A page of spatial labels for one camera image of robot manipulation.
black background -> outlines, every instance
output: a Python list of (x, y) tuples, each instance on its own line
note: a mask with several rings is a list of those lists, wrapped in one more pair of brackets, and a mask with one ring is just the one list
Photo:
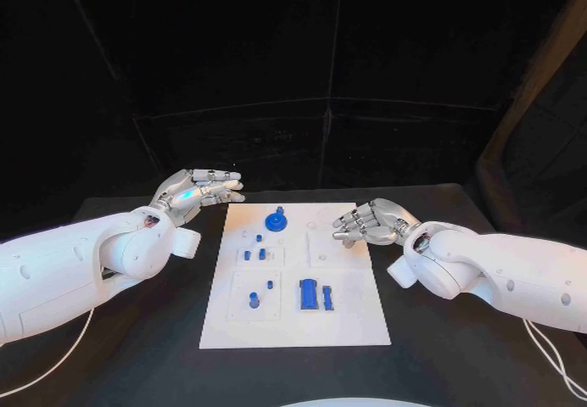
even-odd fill
[(562, 5), (3, 1), (3, 238), (179, 168), (468, 181)]

black table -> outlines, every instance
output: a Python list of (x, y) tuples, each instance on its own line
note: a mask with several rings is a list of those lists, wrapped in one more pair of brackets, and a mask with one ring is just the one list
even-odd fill
[[(491, 232), (455, 184), (260, 192), (250, 203), (397, 201), (422, 221)], [(149, 198), (91, 198), (77, 220), (123, 212)], [(420, 284), (404, 290), (386, 269), (400, 247), (370, 246), (391, 346), (200, 350), (227, 205), (188, 227), (202, 233), (197, 258), (172, 258), (152, 280), (97, 310), (60, 369), (6, 405), (266, 407), (309, 399), (374, 397), (430, 405), (580, 405), (540, 354), (520, 318), (461, 295), (448, 301)], [(2, 389), (44, 373), (68, 350), (86, 316), (0, 348)], [(546, 328), (572, 377), (587, 383), (587, 350), (572, 332)]]

white platform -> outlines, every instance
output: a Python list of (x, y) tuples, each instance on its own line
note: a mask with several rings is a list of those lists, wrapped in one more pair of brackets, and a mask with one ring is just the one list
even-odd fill
[[(272, 232), (264, 221), (277, 206), (286, 210), (287, 228)], [(200, 348), (390, 345), (367, 244), (347, 249), (332, 238), (334, 220), (355, 207), (354, 203), (230, 205)], [(259, 260), (262, 248), (266, 260)], [(302, 310), (306, 278), (318, 281), (316, 310)], [(334, 311), (325, 310), (324, 286), (334, 290)], [(257, 309), (249, 304), (251, 292), (260, 296)]]

blue knob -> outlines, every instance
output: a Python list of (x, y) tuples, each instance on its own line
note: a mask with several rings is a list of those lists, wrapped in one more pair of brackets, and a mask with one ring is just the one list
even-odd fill
[(251, 308), (259, 308), (260, 306), (260, 296), (257, 295), (257, 293), (251, 293), (251, 295), (249, 296), (249, 304), (251, 305)]
[(285, 209), (277, 206), (277, 211), (266, 218), (266, 227), (270, 231), (283, 231), (287, 226), (287, 218), (285, 216)]

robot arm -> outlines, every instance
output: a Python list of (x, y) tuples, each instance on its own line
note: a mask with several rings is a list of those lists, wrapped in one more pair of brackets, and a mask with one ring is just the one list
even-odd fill
[(194, 258), (200, 234), (181, 228), (201, 207), (243, 202), (241, 175), (182, 170), (149, 206), (0, 246), (0, 343), (48, 331), (153, 277), (172, 254)]
[(420, 223), (387, 199), (358, 207), (334, 227), (347, 247), (361, 239), (404, 246), (388, 269), (403, 288), (420, 281), (442, 298), (472, 293), (508, 314), (587, 332), (587, 250), (528, 237), (479, 235), (443, 222)]

